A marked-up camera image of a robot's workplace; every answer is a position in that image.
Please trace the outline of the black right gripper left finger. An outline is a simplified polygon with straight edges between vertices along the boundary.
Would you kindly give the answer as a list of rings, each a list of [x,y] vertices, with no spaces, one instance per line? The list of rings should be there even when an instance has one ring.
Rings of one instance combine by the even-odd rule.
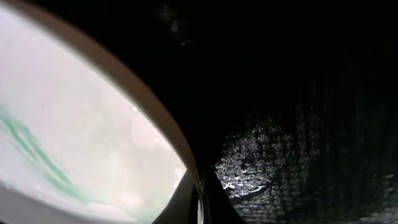
[[[198,203],[197,189],[186,171],[169,203],[152,224],[197,224]]]

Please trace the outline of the white plate with green smear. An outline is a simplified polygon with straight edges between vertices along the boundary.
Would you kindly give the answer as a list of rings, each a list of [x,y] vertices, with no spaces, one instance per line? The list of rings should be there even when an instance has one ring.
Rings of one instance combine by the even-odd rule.
[[[1,2],[1,222],[152,223],[198,169],[140,78],[25,1]]]

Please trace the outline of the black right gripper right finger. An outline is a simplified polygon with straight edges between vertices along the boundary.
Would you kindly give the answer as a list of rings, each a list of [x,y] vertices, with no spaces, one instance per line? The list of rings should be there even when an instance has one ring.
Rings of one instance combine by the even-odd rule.
[[[208,167],[203,173],[204,223],[244,224],[225,194],[215,171]]]

